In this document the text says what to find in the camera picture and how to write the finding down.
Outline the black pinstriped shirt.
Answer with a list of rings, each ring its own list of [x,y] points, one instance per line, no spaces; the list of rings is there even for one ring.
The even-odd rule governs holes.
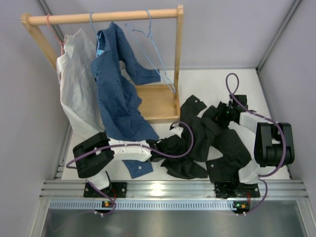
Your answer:
[[[161,166],[167,174],[181,179],[210,178],[230,182],[251,161],[251,155],[234,129],[215,122],[217,107],[207,107],[194,95],[180,109],[180,121],[189,128],[182,133],[183,152],[177,159],[165,158]]]

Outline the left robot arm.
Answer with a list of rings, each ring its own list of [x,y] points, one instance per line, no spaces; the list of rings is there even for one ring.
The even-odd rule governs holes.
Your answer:
[[[112,161],[139,161],[147,163],[152,158],[177,159],[187,152],[172,155],[158,147],[159,142],[148,139],[142,141],[116,140],[100,132],[73,148],[74,159],[66,164],[67,168],[77,171],[78,177],[86,179],[95,192],[106,197],[111,193],[112,185],[107,173],[107,165]]]

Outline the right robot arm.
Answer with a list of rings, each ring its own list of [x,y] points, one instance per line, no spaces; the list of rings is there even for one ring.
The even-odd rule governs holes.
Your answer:
[[[261,167],[283,167],[295,158],[292,127],[258,117],[254,111],[244,111],[238,103],[221,102],[217,107],[215,122],[223,131],[215,138],[213,146],[222,157],[210,162],[210,180],[215,185],[218,198],[258,198],[258,181],[263,176]],[[229,129],[230,122],[246,127],[255,134],[254,153],[251,154],[237,132]]]

